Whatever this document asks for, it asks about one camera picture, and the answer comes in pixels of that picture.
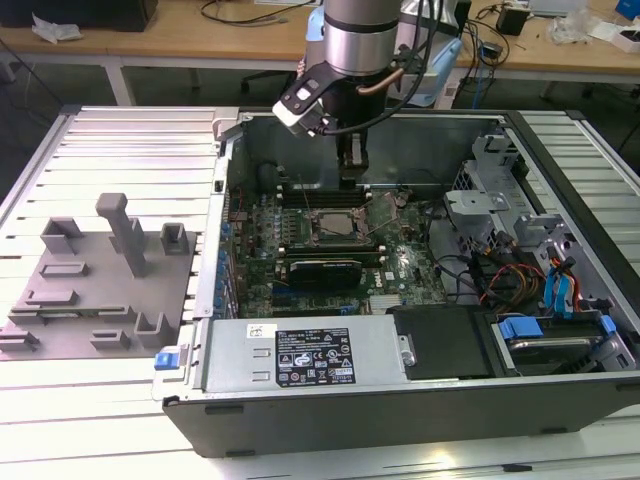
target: blue tab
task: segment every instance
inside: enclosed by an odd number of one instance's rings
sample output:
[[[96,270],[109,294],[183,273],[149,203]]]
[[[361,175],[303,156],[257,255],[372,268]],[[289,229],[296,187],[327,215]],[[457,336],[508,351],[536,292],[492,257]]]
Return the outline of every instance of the blue tab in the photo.
[[[549,274],[547,275],[547,282],[544,285],[544,306],[547,308],[551,308],[551,305],[553,304],[553,285],[556,283],[554,277],[555,273],[555,268],[549,270]]]
[[[611,336],[616,333],[616,324],[613,323],[613,319],[609,315],[601,316],[600,323],[602,323],[604,331],[607,332],[607,336]]]
[[[566,308],[566,296],[569,291],[569,277],[563,275],[560,277],[560,284],[558,285],[558,291],[556,292],[556,302],[553,309],[556,313],[561,313],[565,318],[569,318],[571,314],[567,312]]]
[[[153,368],[156,370],[177,370],[180,364],[179,353],[160,352],[156,353]]]
[[[536,317],[508,317],[498,324],[502,338],[542,337]]]

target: power supply label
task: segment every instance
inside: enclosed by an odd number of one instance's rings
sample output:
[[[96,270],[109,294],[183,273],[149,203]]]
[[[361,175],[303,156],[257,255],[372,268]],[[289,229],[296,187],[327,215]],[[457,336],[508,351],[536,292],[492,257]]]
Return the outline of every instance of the power supply label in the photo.
[[[356,383],[349,329],[277,331],[276,382],[281,387]]]

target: motherboard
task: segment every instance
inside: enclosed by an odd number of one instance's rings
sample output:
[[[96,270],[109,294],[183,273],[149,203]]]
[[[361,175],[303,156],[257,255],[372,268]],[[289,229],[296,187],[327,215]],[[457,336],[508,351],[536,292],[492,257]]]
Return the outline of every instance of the motherboard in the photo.
[[[446,302],[425,241],[427,203],[408,191],[361,193],[285,192],[231,208],[240,318]]]

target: white sticker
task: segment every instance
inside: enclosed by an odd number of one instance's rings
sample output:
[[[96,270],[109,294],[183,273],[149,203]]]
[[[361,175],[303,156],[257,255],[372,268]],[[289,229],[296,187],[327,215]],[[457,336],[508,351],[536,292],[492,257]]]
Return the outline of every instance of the white sticker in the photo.
[[[275,338],[276,323],[250,323],[247,325],[247,338]]]

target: gray plastic block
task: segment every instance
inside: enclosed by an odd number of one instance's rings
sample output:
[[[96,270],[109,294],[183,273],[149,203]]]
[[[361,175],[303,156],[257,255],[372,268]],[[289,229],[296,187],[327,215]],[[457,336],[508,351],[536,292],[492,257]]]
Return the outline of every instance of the gray plastic block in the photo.
[[[94,330],[89,340],[96,350],[128,350],[131,341],[122,330]]]
[[[70,238],[80,238],[82,232],[73,218],[51,218],[44,227],[40,238],[53,255],[73,255]]]
[[[127,197],[124,193],[103,193],[96,203],[96,212],[109,222],[116,238],[119,250],[122,251],[134,277],[145,276],[146,261],[143,245],[139,235],[134,233],[131,221],[125,212]]]
[[[40,276],[43,278],[55,277],[85,277],[89,272],[85,262],[60,262],[43,265]]]
[[[9,315],[15,323],[8,322],[0,332],[20,331],[16,325],[24,325],[40,340],[40,346],[35,351],[2,351],[0,361],[153,356],[159,348],[145,346],[134,333],[138,313],[144,313],[151,323],[147,330],[152,330],[152,334],[142,337],[153,337],[156,319],[163,312],[169,333],[165,337],[165,330],[161,328],[161,334],[156,337],[165,342],[164,345],[176,342],[196,235],[187,232],[188,255],[165,255],[160,232],[146,233],[147,275],[144,278],[131,275],[127,263],[114,252],[110,236],[111,232],[89,232],[80,238],[70,238],[75,255],[54,257],[49,251],[43,253],[25,287],[25,294]],[[40,275],[44,265],[76,262],[86,264],[86,276],[43,278]],[[27,291],[65,290],[77,293],[75,305],[38,306],[24,301]],[[130,341],[129,349],[96,349],[90,342],[92,332],[114,327],[123,330]]]
[[[3,352],[34,352],[38,343],[35,336],[24,330],[0,332],[0,350]]]
[[[73,290],[27,290],[27,305],[75,305],[78,294]]]
[[[129,219],[131,222],[131,230],[133,230],[133,238],[136,242],[139,242],[142,245],[142,251],[144,252],[145,247],[147,246],[147,237],[144,236],[144,231],[142,230],[142,225],[140,225],[140,220],[137,218]],[[118,240],[116,237],[109,237],[111,241],[111,245],[113,245],[113,249],[115,252],[120,255],[122,250],[120,250],[120,245],[118,245]]]
[[[159,348],[168,344],[171,338],[171,326],[163,312],[158,315],[158,322],[155,326],[149,323],[144,313],[139,313],[133,333],[146,348]]]
[[[14,312],[10,311],[7,315],[15,325],[45,325],[46,319],[41,317],[37,312]]]
[[[187,255],[189,240],[182,223],[165,223],[160,232],[160,241],[165,255]]]

